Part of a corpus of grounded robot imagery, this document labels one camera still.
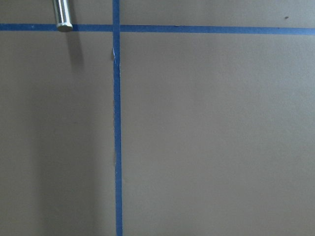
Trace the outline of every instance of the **painted wall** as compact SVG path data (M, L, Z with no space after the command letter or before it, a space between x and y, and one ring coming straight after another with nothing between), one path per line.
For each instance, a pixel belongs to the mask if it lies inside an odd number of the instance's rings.
M112 24L111 1L71 3L74 23ZM314 12L126 0L120 19L313 28ZM52 4L4 1L1 23L53 24ZM0 43L0 235L116 235L112 33ZM314 58L313 35L122 32L124 235L314 235Z

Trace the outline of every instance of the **vertical tape strip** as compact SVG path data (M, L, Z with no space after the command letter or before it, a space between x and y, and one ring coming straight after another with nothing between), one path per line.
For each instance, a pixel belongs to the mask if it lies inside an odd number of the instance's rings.
M114 54L114 129L115 129L115 183L116 183L116 233L123 236L122 197L122 132L120 97L120 16L119 0L113 0L113 54Z

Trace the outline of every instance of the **blue tape line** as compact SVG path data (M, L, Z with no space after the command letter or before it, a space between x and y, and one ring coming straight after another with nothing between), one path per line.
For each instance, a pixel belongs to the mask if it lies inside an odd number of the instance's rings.
M0 24L0 31L57 31L55 24ZM73 31L111 32L112 25L73 25Z
M115 132L115 185L116 185L116 234L123 236L122 196L122 131L120 96L120 12L119 0L113 0L113 54L114 54L114 132Z
M0 31L57 31L54 24L0 24ZM73 31L112 32L112 25L73 25ZM120 32L315 35L313 28L121 25Z
M121 25L121 32L239 33L315 35L313 28Z

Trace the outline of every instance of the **metal rod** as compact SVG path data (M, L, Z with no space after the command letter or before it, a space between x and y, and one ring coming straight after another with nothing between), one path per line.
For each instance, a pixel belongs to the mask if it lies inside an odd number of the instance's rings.
M72 31L68 0L53 0L56 17L56 27L60 32Z

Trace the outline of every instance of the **wall surface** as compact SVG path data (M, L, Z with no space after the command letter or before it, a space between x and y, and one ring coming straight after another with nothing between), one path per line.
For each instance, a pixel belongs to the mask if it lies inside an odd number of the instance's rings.
M70 5L76 24L112 24L111 1ZM314 12L126 0L120 20L313 28ZM54 24L52 4L3 1L3 23ZM120 38L124 235L314 235L315 36ZM121 236L112 48L111 32L0 31L0 235Z
M89 2L74 22L111 24ZM0 23L54 24L53 5L2 1ZM0 55L0 235L116 235L112 33L0 31Z

